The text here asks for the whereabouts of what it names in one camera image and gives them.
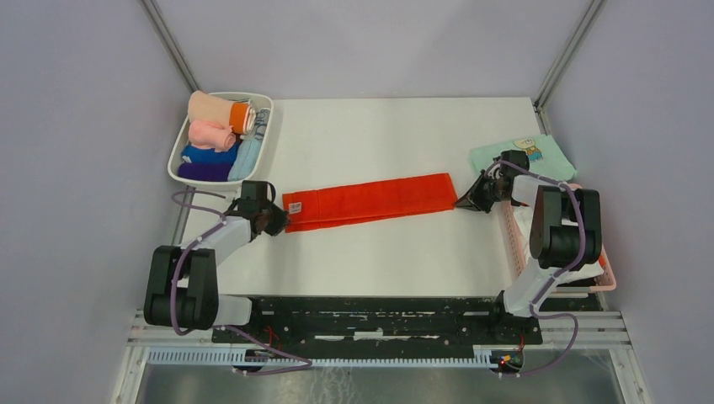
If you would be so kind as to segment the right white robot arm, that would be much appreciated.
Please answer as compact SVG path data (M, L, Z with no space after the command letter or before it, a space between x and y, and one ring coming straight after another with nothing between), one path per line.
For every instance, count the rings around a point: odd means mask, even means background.
M488 213L509 202L532 209L530 259L498 296L500 312L486 321L488 336L508 343L520 333L517 317L537 318L546 297L565 274L594 264L602 253L600 194L533 173L523 151L503 151L456 201L457 208Z

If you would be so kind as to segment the pink panda towel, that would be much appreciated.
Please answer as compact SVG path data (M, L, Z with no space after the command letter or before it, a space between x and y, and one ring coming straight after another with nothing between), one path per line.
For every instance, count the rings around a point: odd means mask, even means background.
M224 128L216 123L205 120L194 120L189 125L189 143L199 149L213 149L216 152L227 152L237 139L232 127Z

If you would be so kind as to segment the orange cloth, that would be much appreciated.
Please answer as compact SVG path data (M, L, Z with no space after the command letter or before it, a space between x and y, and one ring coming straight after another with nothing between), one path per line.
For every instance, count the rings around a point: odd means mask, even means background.
M283 194L286 231L314 231L452 210L457 195L448 173L395 178Z

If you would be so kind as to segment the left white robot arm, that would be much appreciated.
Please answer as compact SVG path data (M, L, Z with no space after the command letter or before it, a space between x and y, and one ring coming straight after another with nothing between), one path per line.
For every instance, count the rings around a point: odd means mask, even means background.
M157 247L143 307L145 321L171 327L178 335L230 325L244 342L259 340L264 319L252 312L249 298L220 293L217 269L256 237L274 237L287 227L288 214L275 203L276 195L269 182L245 181L226 210L201 208L217 217L208 230L187 242Z

